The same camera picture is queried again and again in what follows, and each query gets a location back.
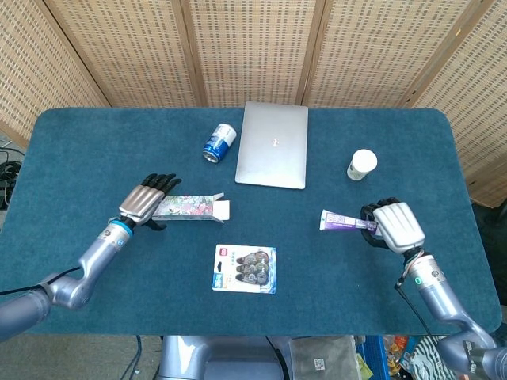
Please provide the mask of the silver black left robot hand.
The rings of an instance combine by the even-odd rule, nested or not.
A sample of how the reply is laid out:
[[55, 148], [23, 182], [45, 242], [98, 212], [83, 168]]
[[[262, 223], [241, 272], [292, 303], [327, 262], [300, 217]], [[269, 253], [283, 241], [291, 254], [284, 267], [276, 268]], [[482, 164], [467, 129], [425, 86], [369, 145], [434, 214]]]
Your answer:
[[116, 221], [125, 225], [129, 233], [138, 226], [147, 226], [154, 231], [164, 230], [166, 225], [157, 224], [153, 215], [170, 191], [180, 183], [181, 179], [175, 173], [149, 174], [119, 206], [120, 216]]

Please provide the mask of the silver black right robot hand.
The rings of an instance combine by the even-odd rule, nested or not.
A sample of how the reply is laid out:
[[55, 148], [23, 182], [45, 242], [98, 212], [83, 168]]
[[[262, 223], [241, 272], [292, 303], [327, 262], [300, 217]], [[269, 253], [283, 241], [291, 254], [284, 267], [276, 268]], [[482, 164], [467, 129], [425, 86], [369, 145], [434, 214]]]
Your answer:
[[405, 254], [424, 245], [425, 234], [414, 213], [407, 203], [397, 198], [390, 197], [364, 205], [360, 209], [360, 218], [375, 222], [376, 229], [381, 233], [381, 238], [376, 238], [368, 230], [361, 231], [364, 240], [372, 247]]

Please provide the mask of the floral cardboard box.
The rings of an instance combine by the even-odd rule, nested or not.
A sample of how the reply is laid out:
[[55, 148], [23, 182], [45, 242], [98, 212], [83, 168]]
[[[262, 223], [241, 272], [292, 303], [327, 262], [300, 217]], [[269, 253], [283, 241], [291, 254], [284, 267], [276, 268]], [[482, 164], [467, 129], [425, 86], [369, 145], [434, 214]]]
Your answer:
[[210, 220], [225, 222], [230, 219], [230, 201], [224, 193], [210, 196], [167, 196], [152, 216], [155, 221]]

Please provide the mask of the purple white toothpaste tube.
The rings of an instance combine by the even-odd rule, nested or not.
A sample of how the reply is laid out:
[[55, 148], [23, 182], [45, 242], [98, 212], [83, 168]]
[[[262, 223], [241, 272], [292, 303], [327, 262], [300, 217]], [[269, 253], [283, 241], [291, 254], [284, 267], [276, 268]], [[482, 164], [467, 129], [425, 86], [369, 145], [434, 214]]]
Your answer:
[[320, 230], [366, 230], [370, 234], [377, 234], [376, 222], [340, 215], [332, 211], [323, 210], [319, 223]]

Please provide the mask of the white paper cup leaf print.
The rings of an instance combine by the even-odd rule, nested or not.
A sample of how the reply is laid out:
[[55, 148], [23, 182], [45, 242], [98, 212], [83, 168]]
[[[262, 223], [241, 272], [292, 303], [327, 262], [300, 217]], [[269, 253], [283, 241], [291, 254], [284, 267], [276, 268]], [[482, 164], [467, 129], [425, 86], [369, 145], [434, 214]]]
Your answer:
[[361, 181], [378, 165], [375, 153], [368, 149], [357, 150], [347, 168], [347, 176], [353, 181]]

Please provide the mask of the teal fabric table cover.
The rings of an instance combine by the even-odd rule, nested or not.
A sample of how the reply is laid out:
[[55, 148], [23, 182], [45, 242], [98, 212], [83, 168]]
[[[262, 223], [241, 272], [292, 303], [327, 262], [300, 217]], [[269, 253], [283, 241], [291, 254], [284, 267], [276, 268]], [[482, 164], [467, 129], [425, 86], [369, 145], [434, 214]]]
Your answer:
[[[40, 114], [0, 232], [0, 291], [71, 269], [128, 193], [151, 173], [175, 173], [177, 194], [224, 193], [228, 222], [137, 229], [78, 311], [55, 307], [37, 333], [142, 335], [435, 334], [412, 282], [394, 289], [402, 258], [359, 231], [322, 231], [323, 210], [356, 216], [394, 197], [409, 204], [468, 313], [486, 330], [501, 309], [457, 158], [434, 108], [313, 108], [302, 190], [237, 184], [238, 148], [218, 164], [203, 145], [240, 108], [54, 108]], [[375, 153], [362, 180], [353, 154]], [[215, 247], [277, 249], [276, 293], [212, 290]]]

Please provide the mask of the blue white soda can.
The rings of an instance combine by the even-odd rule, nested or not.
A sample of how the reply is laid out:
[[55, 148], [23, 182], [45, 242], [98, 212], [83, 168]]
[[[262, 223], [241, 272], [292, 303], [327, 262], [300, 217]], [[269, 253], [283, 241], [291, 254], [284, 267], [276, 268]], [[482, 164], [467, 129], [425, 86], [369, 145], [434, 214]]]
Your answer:
[[236, 136], [237, 132], [230, 124], [220, 123], [204, 144], [204, 158], [212, 163], [222, 161]]

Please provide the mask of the correction tape blister pack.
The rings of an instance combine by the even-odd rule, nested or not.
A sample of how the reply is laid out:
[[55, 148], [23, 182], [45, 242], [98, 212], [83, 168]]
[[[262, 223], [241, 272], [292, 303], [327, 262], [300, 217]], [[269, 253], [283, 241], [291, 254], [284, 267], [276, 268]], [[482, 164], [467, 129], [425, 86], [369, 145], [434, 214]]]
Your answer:
[[252, 245], [217, 245], [212, 290], [274, 295], [277, 249]]

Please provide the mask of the blue plastic crate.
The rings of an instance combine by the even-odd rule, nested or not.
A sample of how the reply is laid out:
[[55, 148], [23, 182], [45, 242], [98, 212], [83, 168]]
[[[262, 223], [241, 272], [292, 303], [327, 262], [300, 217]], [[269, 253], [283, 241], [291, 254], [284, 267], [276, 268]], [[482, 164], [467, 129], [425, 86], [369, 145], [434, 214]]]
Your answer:
[[356, 346], [356, 351], [372, 372], [369, 380], [391, 380], [382, 336], [366, 336], [365, 342]]

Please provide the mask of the black white striped cloth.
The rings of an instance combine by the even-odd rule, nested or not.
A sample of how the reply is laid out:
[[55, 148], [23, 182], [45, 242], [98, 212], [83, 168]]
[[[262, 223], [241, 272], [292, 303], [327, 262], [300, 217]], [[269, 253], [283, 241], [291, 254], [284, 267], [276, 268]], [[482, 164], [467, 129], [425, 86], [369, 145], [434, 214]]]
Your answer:
[[436, 349], [435, 339], [422, 338], [415, 346], [410, 358], [413, 380], [456, 380], [456, 373], [443, 362]]

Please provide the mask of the grey closed laptop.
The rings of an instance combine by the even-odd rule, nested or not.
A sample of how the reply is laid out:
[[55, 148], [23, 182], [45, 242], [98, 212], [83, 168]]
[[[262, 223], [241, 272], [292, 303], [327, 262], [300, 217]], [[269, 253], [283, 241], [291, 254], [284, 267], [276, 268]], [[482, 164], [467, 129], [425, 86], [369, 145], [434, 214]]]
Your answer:
[[235, 182], [304, 189], [308, 116], [306, 106], [247, 101]]

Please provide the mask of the grey bag with QR label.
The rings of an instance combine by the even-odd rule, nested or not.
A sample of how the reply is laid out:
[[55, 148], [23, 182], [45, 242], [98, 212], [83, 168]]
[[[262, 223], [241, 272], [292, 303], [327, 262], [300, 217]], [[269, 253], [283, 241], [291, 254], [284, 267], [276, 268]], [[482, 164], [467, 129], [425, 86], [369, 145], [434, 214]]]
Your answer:
[[301, 337], [289, 347], [294, 380], [361, 380], [353, 336]]

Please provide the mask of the grey robot torso base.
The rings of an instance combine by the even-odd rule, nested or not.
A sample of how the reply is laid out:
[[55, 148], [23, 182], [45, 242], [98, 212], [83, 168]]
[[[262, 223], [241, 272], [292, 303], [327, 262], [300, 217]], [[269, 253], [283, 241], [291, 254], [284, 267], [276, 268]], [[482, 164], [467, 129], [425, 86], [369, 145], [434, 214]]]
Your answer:
[[267, 336], [164, 336], [155, 380], [204, 380], [211, 361], [276, 363], [281, 380], [291, 380], [280, 348]]

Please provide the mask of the woven bamboo folding screen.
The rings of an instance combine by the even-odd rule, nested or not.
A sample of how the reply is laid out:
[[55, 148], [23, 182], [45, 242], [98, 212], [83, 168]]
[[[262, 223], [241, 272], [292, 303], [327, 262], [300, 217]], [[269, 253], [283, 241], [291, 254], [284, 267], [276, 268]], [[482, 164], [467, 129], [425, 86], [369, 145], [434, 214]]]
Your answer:
[[0, 0], [0, 133], [65, 106], [427, 107], [507, 199], [507, 0]]

